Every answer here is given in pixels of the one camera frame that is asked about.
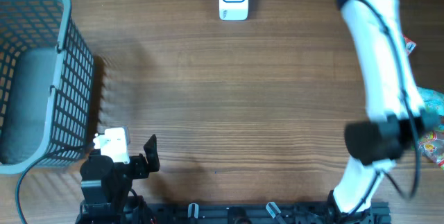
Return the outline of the Haribo gummy candy bag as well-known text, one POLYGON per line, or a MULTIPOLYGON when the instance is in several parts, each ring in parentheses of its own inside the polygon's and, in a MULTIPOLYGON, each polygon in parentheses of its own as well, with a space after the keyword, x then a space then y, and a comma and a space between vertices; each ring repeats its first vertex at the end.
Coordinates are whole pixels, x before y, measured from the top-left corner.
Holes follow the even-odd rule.
POLYGON ((443 169, 443 124, 425 132, 418 128, 418 150, 422 156, 443 169))

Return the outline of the light blue tissue pack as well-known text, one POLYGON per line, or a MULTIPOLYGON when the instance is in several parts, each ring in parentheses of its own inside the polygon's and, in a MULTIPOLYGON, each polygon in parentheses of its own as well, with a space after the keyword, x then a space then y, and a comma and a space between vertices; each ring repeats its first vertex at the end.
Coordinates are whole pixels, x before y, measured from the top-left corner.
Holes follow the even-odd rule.
POLYGON ((417 87, 419 95, 423 101, 423 109, 427 112, 435 112, 443 116, 443 93, 432 89, 417 87))

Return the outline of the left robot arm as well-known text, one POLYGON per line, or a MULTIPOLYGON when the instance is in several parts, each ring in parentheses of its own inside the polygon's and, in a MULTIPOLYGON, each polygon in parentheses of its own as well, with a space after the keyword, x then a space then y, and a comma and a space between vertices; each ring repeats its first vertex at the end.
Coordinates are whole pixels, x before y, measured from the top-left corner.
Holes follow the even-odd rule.
POLYGON ((80 168, 81 190, 77 223, 157 222, 144 198, 135 193, 133 181, 146 179, 160 170, 157 137, 152 135, 143 146, 144 154, 130 157, 129 163, 113 162, 94 151, 80 168))

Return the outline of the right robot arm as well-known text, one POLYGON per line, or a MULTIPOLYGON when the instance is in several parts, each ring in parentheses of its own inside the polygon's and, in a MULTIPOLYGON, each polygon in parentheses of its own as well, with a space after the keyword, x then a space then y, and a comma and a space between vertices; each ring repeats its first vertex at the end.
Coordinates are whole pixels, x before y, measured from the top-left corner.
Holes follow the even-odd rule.
POLYGON ((325 203, 326 223, 380 223, 387 207, 371 200, 408 148, 439 122, 414 80, 400 22, 400 0, 336 0, 357 52, 366 94, 365 121, 345 126, 349 153, 325 203))

